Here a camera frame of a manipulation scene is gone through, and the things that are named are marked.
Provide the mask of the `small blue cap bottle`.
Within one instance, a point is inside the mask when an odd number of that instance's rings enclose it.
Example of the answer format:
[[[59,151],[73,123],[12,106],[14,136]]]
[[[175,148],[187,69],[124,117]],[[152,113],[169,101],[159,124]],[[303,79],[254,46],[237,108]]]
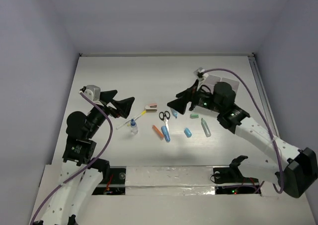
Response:
[[[138,127],[137,127],[137,123],[134,119],[131,119],[130,121],[130,127],[131,127],[131,132],[136,135],[138,133]]]

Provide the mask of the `black handled scissors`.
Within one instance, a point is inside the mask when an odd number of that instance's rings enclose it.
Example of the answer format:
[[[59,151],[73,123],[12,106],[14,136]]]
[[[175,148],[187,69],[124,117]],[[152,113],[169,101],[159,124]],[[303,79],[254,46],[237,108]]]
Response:
[[[164,121],[167,131],[169,131],[168,120],[170,119],[170,113],[168,111],[159,112],[159,118]]]

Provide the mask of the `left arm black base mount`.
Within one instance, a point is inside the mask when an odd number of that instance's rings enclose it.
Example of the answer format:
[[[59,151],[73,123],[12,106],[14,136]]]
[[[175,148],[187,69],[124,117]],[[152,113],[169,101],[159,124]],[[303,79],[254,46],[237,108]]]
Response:
[[[93,195],[125,195],[126,167],[110,167],[106,178],[100,182]]]

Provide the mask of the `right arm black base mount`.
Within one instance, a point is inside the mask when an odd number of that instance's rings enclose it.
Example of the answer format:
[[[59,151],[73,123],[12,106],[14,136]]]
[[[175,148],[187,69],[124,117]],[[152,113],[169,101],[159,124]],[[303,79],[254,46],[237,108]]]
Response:
[[[239,171],[239,166],[246,159],[247,156],[240,155],[225,167],[213,168],[210,181],[215,184],[216,195],[261,194],[259,180],[243,177]]]

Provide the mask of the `pink white stapler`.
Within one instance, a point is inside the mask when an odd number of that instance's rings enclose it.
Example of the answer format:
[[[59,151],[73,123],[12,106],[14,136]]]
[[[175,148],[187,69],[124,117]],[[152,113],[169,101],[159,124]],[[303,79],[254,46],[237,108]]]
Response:
[[[157,112],[158,105],[156,103],[148,104],[145,106],[146,112]]]

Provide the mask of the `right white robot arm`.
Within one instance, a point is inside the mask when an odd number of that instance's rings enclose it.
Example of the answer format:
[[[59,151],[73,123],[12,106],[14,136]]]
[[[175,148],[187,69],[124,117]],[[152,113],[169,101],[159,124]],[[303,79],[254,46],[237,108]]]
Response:
[[[217,112],[217,120],[223,128],[251,143],[269,159],[278,160],[272,166],[253,166],[246,156],[240,156],[229,165],[229,176],[233,181],[252,176],[279,185],[293,198],[301,197],[318,178],[316,153],[271,135],[268,129],[235,104],[235,98],[236,93],[226,82],[216,83],[213,92],[207,92],[196,81],[190,88],[178,93],[167,106],[180,114],[186,112],[188,103],[191,104],[190,110],[199,106]]]

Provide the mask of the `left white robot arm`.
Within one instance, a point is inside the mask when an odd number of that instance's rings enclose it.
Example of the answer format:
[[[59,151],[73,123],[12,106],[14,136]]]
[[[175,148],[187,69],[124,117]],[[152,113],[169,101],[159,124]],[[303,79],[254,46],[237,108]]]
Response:
[[[76,225],[97,185],[110,177],[109,161],[101,159],[106,148],[93,156],[98,129],[110,117],[128,118],[134,97],[114,100],[116,90],[101,91],[95,85],[79,90],[92,105],[84,114],[75,111],[67,117],[67,140],[57,187],[44,199],[31,219],[32,225]]]

